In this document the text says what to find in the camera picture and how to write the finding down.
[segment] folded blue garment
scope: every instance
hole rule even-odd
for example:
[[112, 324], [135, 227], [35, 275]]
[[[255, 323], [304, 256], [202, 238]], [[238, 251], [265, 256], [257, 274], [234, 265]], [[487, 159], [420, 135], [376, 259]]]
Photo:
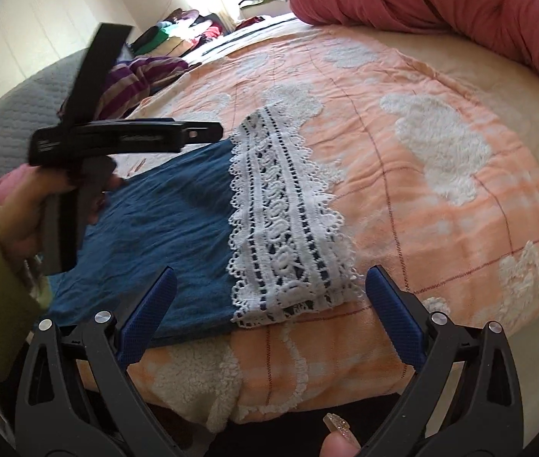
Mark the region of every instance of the folded blue garment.
[[226, 139], [183, 154], [113, 194], [99, 223], [88, 227], [77, 266], [51, 277], [48, 317], [64, 326], [115, 310], [126, 294], [140, 291], [169, 265], [178, 293], [152, 346], [237, 328], [231, 321], [235, 280], [226, 271], [232, 256], [232, 147]]

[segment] gray quilt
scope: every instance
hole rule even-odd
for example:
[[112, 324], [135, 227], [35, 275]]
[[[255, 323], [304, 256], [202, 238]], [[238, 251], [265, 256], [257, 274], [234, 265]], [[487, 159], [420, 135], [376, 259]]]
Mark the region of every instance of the gray quilt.
[[26, 161], [34, 130], [57, 123], [82, 56], [78, 51], [57, 61], [0, 99], [0, 177]]

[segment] pile of clothes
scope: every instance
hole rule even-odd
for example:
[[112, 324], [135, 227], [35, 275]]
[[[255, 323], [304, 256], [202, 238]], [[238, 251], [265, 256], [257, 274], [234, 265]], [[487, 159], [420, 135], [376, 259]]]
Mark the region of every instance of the pile of clothes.
[[216, 14], [201, 16], [197, 10], [178, 8], [147, 29], [130, 48], [134, 56], [185, 56], [195, 48], [223, 36]]

